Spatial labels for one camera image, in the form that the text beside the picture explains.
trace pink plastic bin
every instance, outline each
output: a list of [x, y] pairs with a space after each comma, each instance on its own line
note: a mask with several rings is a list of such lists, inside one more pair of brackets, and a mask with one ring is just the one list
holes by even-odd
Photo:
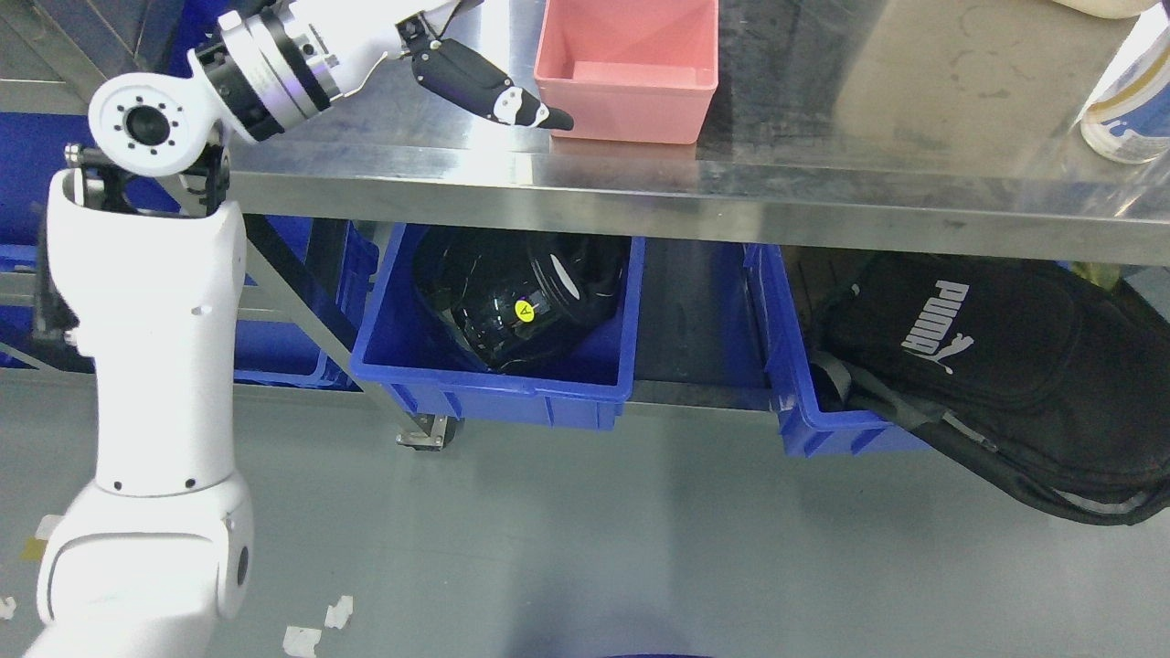
[[718, 59], [718, 0], [548, 0], [536, 84], [558, 137], [694, 144]]

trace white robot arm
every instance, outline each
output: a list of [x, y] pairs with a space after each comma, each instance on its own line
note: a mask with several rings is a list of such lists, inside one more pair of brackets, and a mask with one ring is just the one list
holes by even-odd
[[170, 176], [192, 165], [207, 133], [246, 142], [284, 132], [356, 94], [386, 57], [410, 56], [422, 87], [510, 125], [572, 129], [572, 118], [442, 34], [481, 0], [295, 0], [242, 19], [187, 53], [190, 78], [135, 73], [103, 84], [89, 105], [98, 148], [121, 167]]
[[[133, 73], [97, 90], [99, 150], [67, 153], [47, 204], [48, 269], [77, 321], [67, 335], [95, 361], [97, 468], [49, 539], [37, 582], [46, 629], [28, 658], [197, 658], [243, 601], [253, 513], [232, 433], [245, 274], [242, 214], [225, 199], [232, 135], [261, 142], [312, 118], [387, 56], [410, 56], [420, 84], [487, 119], [572, 128], [442, 37], [479, 4], [289, 0], [233, 12], [187, 53], [192, 77]], [[180, 172], [206, 178], [206, 217], [125, 201], [129, 177]]]

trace table surface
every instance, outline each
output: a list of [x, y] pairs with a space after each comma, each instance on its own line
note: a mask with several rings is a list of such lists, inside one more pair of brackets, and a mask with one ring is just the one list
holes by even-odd
[[[448, 36], [535, 89], [543, 11], [491, 0]], [[340, 109], [236, 146], [233, 194], [268, 213], [1168, 263], [1170, 166], [1110, 163], [1076, 129], [1133, 25], [1047, 0], [724, 0], [689, 146], [496, 125], [391, 61]]]

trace white paper scrap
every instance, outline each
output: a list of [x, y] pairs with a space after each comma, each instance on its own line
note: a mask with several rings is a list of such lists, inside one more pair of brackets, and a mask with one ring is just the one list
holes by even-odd
[[337, 605], [325, 609], [325, 628], [344, 629], [351, 615], [353, 615], [353, 597], [345, 595], [337, 601]]
[[64, 519], [64, 516], [60, 514], [46, 514], [41, 518], [41, 523], [36, 526], [36, 534], [34, 534], [33, 537], [48, 541], [49, 535], [53, 534], [54, 528], [57, 527], [57, 523], [60, 523], [62, 519]]
[[16, 599], [13, 597], [0, 598], [0, 619], [11, 622], [16, 615]]
[[284, 629], [284, 653], [292, 658], [317, 658], [318, 642], [321, 642], [321, 629], [300, 626]]

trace puma logo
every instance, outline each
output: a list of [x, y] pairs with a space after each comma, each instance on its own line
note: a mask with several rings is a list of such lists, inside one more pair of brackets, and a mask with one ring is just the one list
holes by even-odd
[[910, 355], [916, 356], [918, 358], [929, 361], [931, 363], [937, 363], [938, 365], [943, 366], [943, 370], [945, 370], [948, 375], [954, 375], [955, 371], [951, 369], [951, 366], [947, 365], [942, 361], [944, 358], [947, 358], [948, 356], [955, 356], [955, 355], [957, 355], [958, 352], [965, 350], [966, 348], [969, 348], [969, 347], [971, 347], [973, 344], [975, 344], [975, 338], [972, 338], [971, 336], [964, 336], [963, 334], [955, 334], [955, 340], [951, 341], [951, 344], [949, 344], [945, 348], [938, 350], [934, 355], [925, 355], [925, 354], [911, 352], [910, 350], [906, 350], [906, 351], [907, 351], [907, 354], [910, 354]]
[[955, 370], [942, 359], [968, 350], [975, 344], [975, 338], [956, 334], [947, 347], [942, 347], [942, 341], [950, 331], [959, 309], [963, 308], [970, 286], [950, 281], [936, 281], [935, 286], [938, 288], [938, 294], [927, 300], [914, 327], [902, 341], [902, 348], [910, 356], [936, 363], [948, 375], [954, 375]]

